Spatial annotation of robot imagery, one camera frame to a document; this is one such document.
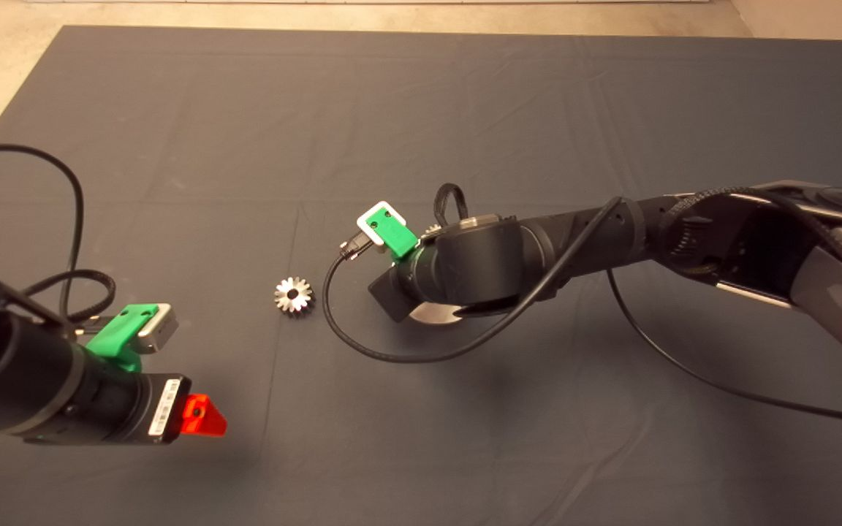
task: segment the barcode label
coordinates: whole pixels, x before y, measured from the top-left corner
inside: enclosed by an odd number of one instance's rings
[[[171,416],[171,408],[174,407],[174,399],[178,396],[178,389],[181,387],[181,380],[173,378],[164,382],[164,389],[161,391],[161,400],[158,400],[158,407],[154,410],[154,418],[151,419],[149,436],[161,436],[164,434],[164,426],[167,426],[167,419]]]

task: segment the black cable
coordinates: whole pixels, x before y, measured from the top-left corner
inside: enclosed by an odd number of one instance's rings
[[[765,396],[753,392],[747,392],[744,389],[738,389],[737,387],[727,386],[725,384],[719,383],[716,380],[711,380],[708,377],[701,376],[698,372],[691,369],[680,360],[676,359],[675,357],[671,356],[667,351],[665,351],[655,340],[652,339],[648,333],[645,332],[644,329],[639,325],[639,323],[635,320],[635,316],[629,312],[629,307],[626,305],[625,300],[622,299],[622,294],[619,292],[619,287],[615,283],[615,276],[612,273],[611,269],[606,270],[606,277],[609,278],[609,286],[612,289],[612,296],[615,297],[615,302],[619,305],[619,310],[622,310],[623,316],[626,317],[626,321],[628,321],[629,326],[632,327],[635,332],[645,340],[645,343],[648,343],[648,346],[671,362],[672,365],[678,367],[683,372],[688,373],[690,376],[693,376],[695,379],[704,382],[706,385],[715,387],[716,389],[721,390],[722,392],[726,392],[738,397],[744,397],[746,400],[752,400],[752,402],[758,403],[765,403],[767,405],[772,405],[775,407],[781,407],[782,409],[791,409],[793,411],[799,411],[801,413],[809,413],[810,415],[817,415],[817,416],[827,416],[829,419],[837,419],[842,420],[842,411],[838,411],[836,409],[827,409],[825,407],[818,407],[815,405],[808,405],[805,403],[798,403],[798,402],[789,402],[789,400],[781,400],[777,397],[770,397]]]
[[[498,333],[502,332],[505,327],[511,325],[518,316],[521,316],[522,313],[525,312],[525,309],[531,307],[531,304],[535,302],[538,296],[544,294],[545,290],[549,286],[558,279],[559,274],[561,274],[564,267],[574,259],[575,254],[577,254],[581,248],[583,248],[584,244],[587,242],[589,237],[598,229],[599,225],[602,224],[602,221],[606,219],[606,216],[612,212],[612,209],[615,209],[619,203],[621,203],[622,197],[613,197],[609,200],[608,203],[605,204],[602,209],[599,209],[599,212],[593,217],[591,222],[585,227],[581,233],[568,245],[567,249],[564,250],[564,253],[561,254],[561,258],[542,276],[541,280],[538,284],[535,284],[535,287],[531,290],[531,292],[527,293],[521,300],[519,300],[518,304],[512,308],[508,314],[502,316],[501,320],[495,323],[489,329],[486,329],[483,333],[479,336],[471,340],[470,343],[466,343],[464,346],[458,347],[456,349],[452,349],[445,353],[440,353],[437,355],[420,355],[420,356],[404,356],[404,355],[392,355],[388,353],[383,353],[377,350],[373,350],[364,346],[362,343],[357,342],[349,334],[344,332],[340,326],[337,325],[335,319],[333,319],[333,313],[330,312],[330,282],[333,280],[333,276],[337,273],[337,269],[340,267],[344,261],[347,261],[343,256],[338,256],[337,259],[330,265],[330,270],[327,271],[327,277],[324,279],[324,286],[323,286],[323,295],[324,295],[324,303],[323,303],[323,310],[324,310],[324,317],[327,319],[327,325],[330,325],[330,329],[333,330],[334,334],[336,334],[341,340],[344,341],[348,346],[353,347],[353,349],[360,351],[360,353],[371,357],[372,359],[381,360],[382,362],[391,362],[391,363],[432,363],[432,362],[445,362],[448,359],[454,359],[455,357],[459,357],[464,355],[465,353],[470,352],[471,350],[476,349],[478,346],[481,346],[483,343],[486,343],[489,339],[493,336],[497,335]]]
[[[80,257],[80,241],[83,239],[83,187],[80,186],[80,179],[77,179],[77,175],[64,163],[64,161],[57,159],[55,156],[51,156],[50,153],[44,152],[43,150],[38,150],[37,148],[33,148],[31,146],[23,146],[21,144],[0,144],[0,153],[2,152],[25,153],[28,154],[28,156],[43,159],[61,170],[61,173],[63,173],[64,177],[66,177],[68,182],[70,182],[70,186],[73,189],[75,212],[73,240],[70,242],[70,257],[67,259],[67,272],[73,272],[73,270],[77,269],[77,260]],[[64,280],[64,284],[61,286],[58,312],[63,317],[68,317],[67,304],[70,301],[70,282],[72,277],[74,276]]]
[[[729,194],[755,196],[775,204],[779,207],[779,209],[782,209],[783,212],[788,213],[789,216],[798,220],[798,222],[805,226],[806,229],[817,236],[818,239],[820,239],[825,246],[831,249],[833,254],[842,261],[842,242],[836,239],[836,236],[833,236],[833,233],[825,227],[823,223],[816,220],[816,218],[810,213],[802,210],[801,207],[798,207],[798,205],[796,205],[792,200],[787,199],[780,194],[769,192],[768,190],[751,188],[749,186],[728,186],[725,188],[706,190],[705,192],[699,192],[697,194],[693,194],[693,196],[685,197],[685,199],[678,201],[675,206],[671,207],[671,210],[668,210],[668,212],[661,217],[661,222],[659,222],[657,246],[659,258],[664,266],[685,276],[705,274],[716,270],[718,267],[716,263],[708,263],[698,267],[688,267],[688,269],[677,266],[676,263],[671,260],[671,254],[668,253],[668,230],[672,224],[674,224],[675,221],[682,216],[683,213],[688,212],[688,210],[695,205],[708,199],[729,196]]]
[[[43,290],[50,289],[51,286],[55,286],[57,283],[66,283],[73,278],[91,280],[102,284],[106,287],[106,296],[104,296],[99,302],[94,303],[85,309],[80,309],[77,310],[77,312],[67,314],[67,319],[70,320],[71,323],[80,323],[85,319],[89,319],[90,316],[96,316],[98,313],[102,313],[108,308],[108,306],[113,304],[113,300],[116,299],[115,280],[106,273],[92,269],[74,269],[54,274],[53,276],[40,280],[39,282],[33,284],[33,286],[27,287],[27,289],[21,291],[21,294],[34,296]]]
[[[437,194],[434,196],[434,218],[437,219],[437,224],[440,224],[440,226],[450,224],[447,220],[447,199],[450,196],[454,196],[460,219],[470,217],[470,212],[467,210],[467,197],[464,196],[463,190],[457,184],[444,183],[437,189]]]

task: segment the metal gear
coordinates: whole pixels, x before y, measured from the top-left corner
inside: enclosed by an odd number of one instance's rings
[[[288,316],[306,313],[313,304],[314,290],[307,280],[288,278],[281,280],[275,287],[275,306]]]

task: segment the green bracket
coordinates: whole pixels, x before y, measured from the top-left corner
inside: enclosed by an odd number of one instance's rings
[[[417,236],[405,226],[405,220],[395,209],[381,201],[360,216],[357,225],[376,245],[392,251],[392,259],[406,256],[418,244]]]
[[[138,332],[158,312],[157,303],[133,303],[127,305],[93,336],[86,348],[98,357],[104,357],[122,370],[138,373],[141,370],[141,356],[138,355]]]

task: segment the dark gray cloth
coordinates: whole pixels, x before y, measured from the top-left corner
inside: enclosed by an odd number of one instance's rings
[[[376,201],[415,230],[442,182],[519,217],[729,184],[842,186],[842,42],[67,27],[0,119],[77,170],[81,266],[114,309],[171,302],[153,372],[230,420],[168,447],[0,436],[0,524],[842,524],[842,423],[713,392],[574,280],[454,362],[372,362],[271,290],[322,282]],[[63,269],[70,193],[0,156],[0,279]],[[358,339],[423,352],[487,322],[395,325],[335,283]],[[640,321],[699,370],[842,409],[842,347],[798,313],[644,263]],[[75,286],[83,305],[96,287]],[[53,304],[53,296],[44,297]]]

